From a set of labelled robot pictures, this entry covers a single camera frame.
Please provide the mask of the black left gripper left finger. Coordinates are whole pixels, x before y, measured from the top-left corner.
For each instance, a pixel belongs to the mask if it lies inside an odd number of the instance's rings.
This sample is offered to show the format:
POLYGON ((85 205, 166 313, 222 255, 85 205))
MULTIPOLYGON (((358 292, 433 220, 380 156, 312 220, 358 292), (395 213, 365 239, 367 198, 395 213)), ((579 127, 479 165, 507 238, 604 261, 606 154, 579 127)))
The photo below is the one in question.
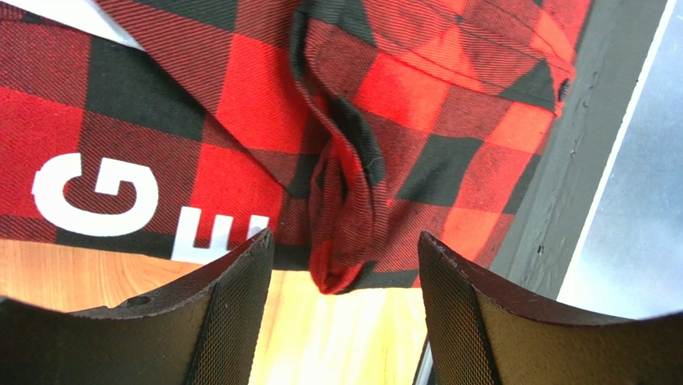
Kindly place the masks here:
POLYGON ((246 384, 273 268, 263 230, 120 305, 63 313, 1 300, 4 384, 246 384))

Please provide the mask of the folded white shirt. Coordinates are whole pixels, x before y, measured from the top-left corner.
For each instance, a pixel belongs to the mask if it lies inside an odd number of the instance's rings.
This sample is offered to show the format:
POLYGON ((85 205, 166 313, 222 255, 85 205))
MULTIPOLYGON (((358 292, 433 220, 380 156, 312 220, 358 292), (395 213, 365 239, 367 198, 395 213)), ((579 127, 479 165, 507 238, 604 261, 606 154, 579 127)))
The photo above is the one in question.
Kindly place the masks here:
POLYGON ((144 51, 96 1, 7 0, 5 3, 114 43, 144 51))

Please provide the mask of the red black plaid shirt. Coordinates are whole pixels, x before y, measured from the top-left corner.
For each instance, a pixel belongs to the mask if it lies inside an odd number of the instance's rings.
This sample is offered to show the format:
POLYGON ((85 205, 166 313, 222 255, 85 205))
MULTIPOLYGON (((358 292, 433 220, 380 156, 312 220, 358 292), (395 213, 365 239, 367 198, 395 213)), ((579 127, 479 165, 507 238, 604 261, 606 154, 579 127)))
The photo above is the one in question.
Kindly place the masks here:
POLYGON ((1 235, 205 264, 263 228, 323 294, 488 267, 589 1, 99 1, 122 44, 1 4, 1 235))

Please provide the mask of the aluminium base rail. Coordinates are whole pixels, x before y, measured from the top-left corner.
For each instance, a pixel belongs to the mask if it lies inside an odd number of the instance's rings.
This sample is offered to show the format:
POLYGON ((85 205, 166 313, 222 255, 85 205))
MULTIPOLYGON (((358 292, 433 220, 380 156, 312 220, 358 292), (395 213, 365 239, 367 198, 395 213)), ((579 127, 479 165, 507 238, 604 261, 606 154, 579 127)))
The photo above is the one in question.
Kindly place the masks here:
POLYGON ((558 299, 622 318, 682 309, 682 4, 666 4, 558 299))

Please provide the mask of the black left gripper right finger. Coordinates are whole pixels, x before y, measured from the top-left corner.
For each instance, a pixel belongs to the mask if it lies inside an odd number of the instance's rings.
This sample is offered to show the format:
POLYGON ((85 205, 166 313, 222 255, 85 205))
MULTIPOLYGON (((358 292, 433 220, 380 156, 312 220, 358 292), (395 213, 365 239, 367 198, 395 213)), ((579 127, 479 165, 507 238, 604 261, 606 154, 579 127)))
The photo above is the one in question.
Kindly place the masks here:
POLYGON ((631 320, 524 289, 429 233, 418 241, 440 384, 679 384, 682 316, 631 320))

